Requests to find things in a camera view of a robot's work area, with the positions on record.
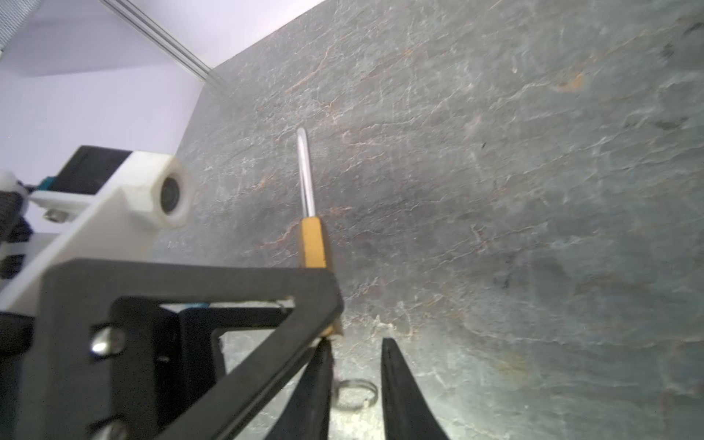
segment key ring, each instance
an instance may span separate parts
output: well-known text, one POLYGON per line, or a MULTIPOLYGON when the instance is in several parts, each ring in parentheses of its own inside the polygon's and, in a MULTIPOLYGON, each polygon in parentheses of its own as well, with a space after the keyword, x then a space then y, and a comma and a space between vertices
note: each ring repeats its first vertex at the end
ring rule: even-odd
POLYGON ((370 407, 374 406, 374 404, 378 400, 379 400, 379 389, 377 388, 376 385, 374 385, 372 382, 369 382, 368 380, 347 379, 347 380, 334 380, 332 382, 331 407, 335 408, 336 410, 346 411, 346 412, 359 411, 359 410, 363 410, 365 408, 370 408, 370 407), (341 405, 339 402, 340 389, 343 389, 343 388, 365 389, 367 391, 372 392, 372 397, 365 399, 364 402, 362 402, 360 405, 353 405, 353 406, 341 405))

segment metal screw head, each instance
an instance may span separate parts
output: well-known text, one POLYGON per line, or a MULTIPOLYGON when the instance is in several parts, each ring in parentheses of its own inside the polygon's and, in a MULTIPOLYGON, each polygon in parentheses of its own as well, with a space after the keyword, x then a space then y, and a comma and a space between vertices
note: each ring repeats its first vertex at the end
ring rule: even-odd
POLYGON ((161 185, 161 209, 164 213, 171 214, 178 206, 181 189, 178 181, 173 177, 166 177, 161 185))
POLYGON ((90 351, 101 358, 115 355, 125 349, 125 333, 117 327, 103 327, 93 335, 90 351))
POLYGON ((68 213, 58 209, 47 209, 42 217, 50 222, 63 223, 68 219, 68 213))
POLYGON ((91 440, 127 440, 127 423, 120 419, 111 420, 98 428, 91 440))

